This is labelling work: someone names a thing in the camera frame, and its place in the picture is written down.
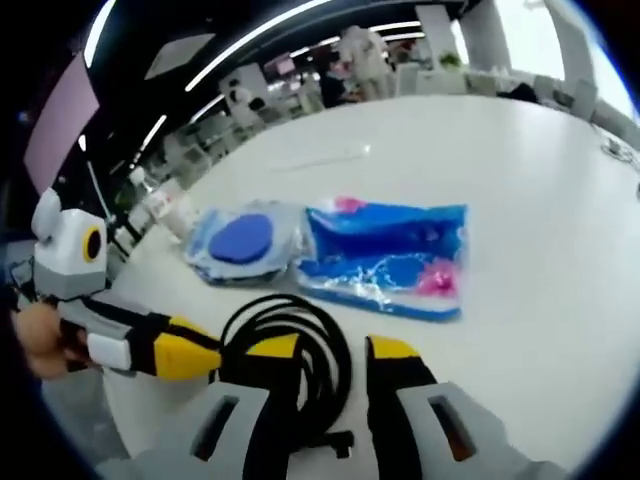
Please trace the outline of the person's left hand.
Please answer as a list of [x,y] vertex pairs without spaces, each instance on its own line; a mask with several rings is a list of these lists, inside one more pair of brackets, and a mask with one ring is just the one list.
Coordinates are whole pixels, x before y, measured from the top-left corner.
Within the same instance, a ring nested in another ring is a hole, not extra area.
[[53,306],[34,303],[12,312],[11,320],[27,365],[38,379],[61,378],[70,372],[70,366],[77,370],[91,365],[82,349],[63,344],[61,319]]

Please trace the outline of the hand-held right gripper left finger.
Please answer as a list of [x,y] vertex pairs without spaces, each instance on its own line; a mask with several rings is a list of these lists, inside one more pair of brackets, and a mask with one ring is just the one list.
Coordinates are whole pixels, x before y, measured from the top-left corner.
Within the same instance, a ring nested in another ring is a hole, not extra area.
[[98,467],[104,479],[284,479],[295,432],[300,350],[292,335],[265,340],[162,417],[150,445]]

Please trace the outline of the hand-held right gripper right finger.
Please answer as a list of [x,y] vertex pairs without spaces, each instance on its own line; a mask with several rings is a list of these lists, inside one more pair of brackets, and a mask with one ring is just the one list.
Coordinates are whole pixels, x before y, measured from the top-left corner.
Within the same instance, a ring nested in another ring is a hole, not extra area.
[[402,340],[366,340],[367,423],[382,479],[563,479],[508,440],[503,422],[458,385],[440,383]]

